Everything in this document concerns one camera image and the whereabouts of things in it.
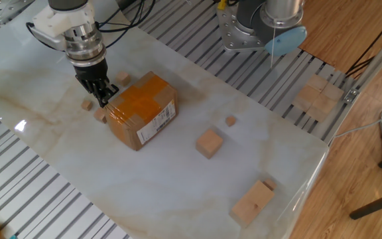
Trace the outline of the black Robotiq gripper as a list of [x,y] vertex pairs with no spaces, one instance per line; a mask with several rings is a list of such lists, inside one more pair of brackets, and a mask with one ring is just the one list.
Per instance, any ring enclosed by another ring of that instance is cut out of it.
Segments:
[[78,82],[98,100],[101,108],[119,91],[116,85],[109,83],[106,59],[92,66],[74,66],[74,70]]

